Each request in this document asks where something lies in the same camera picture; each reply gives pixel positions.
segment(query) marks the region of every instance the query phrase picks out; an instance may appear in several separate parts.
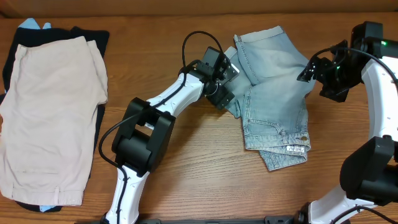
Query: beige pants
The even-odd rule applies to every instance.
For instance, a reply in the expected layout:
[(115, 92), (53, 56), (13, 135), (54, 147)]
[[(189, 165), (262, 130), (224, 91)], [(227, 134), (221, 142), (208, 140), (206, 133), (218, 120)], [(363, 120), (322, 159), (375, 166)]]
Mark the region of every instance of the beige pants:
[(93, 160), (106, 69), (84, 37), (19, 45), (0, 105), (0, 191), (31, 205), (81, 205)]

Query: wooden table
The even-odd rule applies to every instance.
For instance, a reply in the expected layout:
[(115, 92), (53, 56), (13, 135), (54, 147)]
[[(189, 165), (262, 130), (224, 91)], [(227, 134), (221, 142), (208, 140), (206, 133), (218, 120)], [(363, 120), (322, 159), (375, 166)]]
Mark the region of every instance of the wooden table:
[[(0, 67), (4, 66), (16, 27), (22, 19), (0, 20)], [(233, 45), (234, 34), (281, 25), (307, 58), (320, 49), (350, 38), (352, 28), (364, 21), (384, 24), (384, 37), (398, 39), (398, 14), (263, 14), (206, 17), (101, 17), (39, 19), (40, 25), (70, 29), (104, 29), (111, 33), (105, 62), (109, 101), (102, 134), (121, 120), (134, 97), (148, 99), (161, 93), (182, 66), (181, 45), (193, 30), (205, 30)], [(187, 61), (201, 58), (213, 41), (193, 36)], [(217, 111), (205, 99), (189, 106), (177, 119), (169, 149), (159, 168), (149, 176), (140, 203), (144, 218), (163, 220), (206, 218), (262, 218), (293, 214), (305, 202), (324, 196), (339, 184), (344, 159), (368, 139), (368, 104), (364, 85), (350, 90), (346, 103), (318, 95), (316, 84), (307, 98), (312, 149), (308, 162), (268, 172), (256, 151), (244, 149), (241, 120)], [(104, 145), (108, 157), (114, 134)], [(116, 169), (98, 151), (83, 205), (42, 214), (24, 210), (0, 197), (0, 223), (73, 223), (99, 220), (109, 210), (116, 185)], [(379, 207), (398, 220), (398, 205)], [(382, 223), (364, 212), (353, 223)]]

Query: wire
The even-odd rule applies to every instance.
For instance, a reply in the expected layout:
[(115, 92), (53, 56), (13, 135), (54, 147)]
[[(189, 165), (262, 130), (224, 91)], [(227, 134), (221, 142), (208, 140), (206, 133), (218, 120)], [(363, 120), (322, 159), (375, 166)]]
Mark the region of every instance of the wire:
[(322, 72), (325, 72), (325, 71), (329, 71), (329, 70), (331, 70), (331, 69), (334, 69), (334, 68), (336, 68), (336, 67), (338, 67), (338, 66), (340, 66), (341, 65), (341, 63), (343, 63), (344, 62), (344, 60), (346, 59), (346, 57), (347, 57), (347, 55), (346, 54), (344, 54), (344, 57), (339, 61), (339, 62), (337, 62), (337, 63), (335, 63), (335, 64), (333, 64), (332, 66), (330, 66), (330, 67), (328, 67), (328, 68), (326, 68), (326, 69), (324, 69), (324, 71), (322, 71)]
[(221, 47), (221, 44), (218, 42), (218, 40), (216, 39), (216, 37), (214, 37), (213, 35), (205, 32), (205, 31), (193, 31), (192, 33), (188, 34), (187, 37), (184, 39), (184, 42), (182, 44), (182, 66), (185, 68), (185, 44), (187, 43), (187, 40), (193, 35), (193, 34), (205, 34), (209, 37), (211, 37), (217, 44), (219, 50), (220, 50), (220, 54), (223, 54), (223, 48)]
[(324, 53), (324, 52), (330, 51), (330, 50), (350, 50), (350, 51), (352, 51), (352, 52), (357, 52), (357, 53), (363, 54), (363, 55), (365, 55), (365, 56), (367, 56), (367, 57), (369, 57), (369, 58), (375, 60), (375, 61), (376, 61), (379, 65), (381, 65), (381, 66), (386, 70), (386, 72), (390, 75), (390, 77), (392, 78), (392, 81), (395, 83), (395, 85), (396, 85), (396, 87), (397, 87), (397, 90), (398, 90), (398, 79), (397, 79), (396, 76), (394, 75), (394, 72), (393, 72), (384, 62), (382, 62), (380, 59), (378, 59), (377, 57), (375, 57), (375, 56), (373, 56), (373, 55), (371, 55), (371, 54), (369, 54), (369, 53), (363, 52), (362, 50), (353, 49), (353, 48), (350, 48), (350, 47), (337, 47), (337, 46), (329, 47), (329, 48), (327, 48), (327, 49), (320, 50), (319, 52), (317, 52), (316, 54), (314, 54), (314, 55), (311, 57), (310, 61), (308, 62), (307, 66), (310, 65), (311, 61), (312, 61), (315, 57), (317, 57), (318, 55), (320, 55), (320, 54), (322, 54), (322, 53)]
[(335, 57), (334, 57), (333, 60), (331, 61), (332, 63), (336, 61), (337, 55), (338, 55), (338, 51), (336, 51)]
[(126, 121), (129, 121), (130, 119), (136, 118), (140, 115), (142, 115), (145, 112), (148, 112), (149, 110), (151, 110), (151, 108), (157, 108), (158, 106), (164, 104), (165, 102), (167, 102), (169, 99), (171, 99), (171, 97), (173, 97), (174, 95), (176, 95), (185, 85), (185, 82), (187, 81), (187, 73), (190, 71), (190, 69), (193, 68), (194, 65), (196, 65), (198, 62), (200, 62), (200, 60), (194, 60), (191, 63), (188, 64), (188, 66), (185, 65), (185, 44), (187, 43), (187, 40), (189, 39), (190, 36), (192, 36), (193, 34), (205, 34), (210, 36), (218, 45), (218, 48), (220, 49), (220, 54), (223, 54), (223, 49), (221, 48), (220, 43), (218, 42), (218, 40), (211, 34), (205, 32), (205, 31), (194, 31), (190, 34), (187, 35), (187, 37), (184, 39), (184, 42), (182, 44), (182, 64), (183, 64), (183, 68), (181, 69), (181, 72), (183, 72), (184, 74), (184, 78), (181, 82), (181, 85), (173, 92), (171, 93), (169, 96), (167, 96), (166, 98), (164, 98), (162, 101), (158, 102), (157, 104), (146, 108), (120, 122), (118, 122), (117, 124), (115, 124), (114, 126), (112, 126), (112, 128), (109, 128), (104, 135), (101, 137), (101, 139), (99, 140), (99, 144), (98, 144), (98, 152), (100, 154), (100, 156), (109, 164), (111, 164), (112, 166), (115, 166), (116, 168), (118, 168), (122, 173), (123, 173), (123, 187), (122, 187), (122, 191), (120, 193), (119, 196), (119, 201), (118, 201), (118, 207), (117, 207), (117, 211), (116, 211), (116, 215), (117, 215), (117, 224), (120, 224), (120, 206), (122, 203), (122, 199), (123, 199), (123, 195), (124, 192), (126, 191), (126, 186), (127, 186), (127, 174), (126, 171), (123, 169), (122, 166), (118, 165), (117, 163), (115, 163), (114, 161), (112, 161), (111, 159), (109, 159), (108, 157), (106, 157), (102, 151), (102, 145), (105, 141), (105, 139), (109, 136), (109, 134), (112, 133), (112, 131), (114, 131), (116, 128), (120, 127), (120, 125), (124, 124)]
[(347, 211), (343, 212), (342, 214), (338, 215), (334, 220), (332, 220), (332, 221), (330, 222), (330, 224), (335, 224), (335, 223), (337, 223), (338, 220), (341, 220), (343, 217), (345, 217), (346, 215), (350, 214), (351, 212), (358, 211), (358, 213), (359, 213), (361, 209), (362, 209), (362, 210), (367, 210), (367, 211), (369, 211), (369, 212), (371, 212), (371, 213), (373, 213), (373, 214), (376, 214), (376, 215), (378, 215), (379, 217), (381, 217), (382, 219), (384, 219), (385, 221), (387, 221), (387, 222), (389, 222), (389, 223), (398, 224), (397, 221), (392, 220), (391, 218), (389, 218), (389, 217), (383, 215), (382, 213), (376, 211), (375, 209), (368, 208), (368, 207), (361, 206), (361, 205), (357, 205), (357, 206), (355, 206), (355, 207), (353, 207), (353, 208), (350, 208), (350, 209), (348, 209)]

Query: light blue fabric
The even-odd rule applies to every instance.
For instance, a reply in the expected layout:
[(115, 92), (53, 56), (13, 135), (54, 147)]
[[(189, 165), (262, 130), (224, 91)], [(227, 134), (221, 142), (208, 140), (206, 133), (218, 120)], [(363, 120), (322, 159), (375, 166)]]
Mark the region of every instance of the light blue fabric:
[(40, 29), (39, 25), (37, 24), (36, 20), (33, 18), (26, 19), (23, 23), (19, 25), (20, 28), (25, 29)]
[[(18, 27), (25, 28), (25, 29), (40, 29), (40, 26), (33, 18), (26, 19), (23, 23), (21, 23)], [(46, 22), (43, 26), (43, 29), (50, 29), (51, 23)]]
[(51, 23), (46, 22), (43, 26), (43, 29), (51, 29)]
[(246, 149), (258, 150), (269, 171), (307, 161), (310, 137), (305, 95), (315, 84), (297, 81), (308, 60), (281, 27), (234, 36), (225, 54), (240, 70), (226, 88), (227, 109), (242, 117)]
[(41, 212), (46, 212), (46, 211), (48, 211), (48, 210), (50, 210), (51, 208), (54, 208), (55, 206), (52, 206), (52, 205), (41, 205), (40, 206), (40, 211)]

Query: stack of clothes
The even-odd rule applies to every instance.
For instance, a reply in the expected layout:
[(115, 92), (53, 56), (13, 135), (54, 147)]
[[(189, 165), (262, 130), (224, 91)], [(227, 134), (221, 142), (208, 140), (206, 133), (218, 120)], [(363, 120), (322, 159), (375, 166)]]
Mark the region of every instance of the stack of clothes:
[(0, 191), (36, 212), (81, 205), (108, 99), (104, 30), (17, 28), (3, 69)]

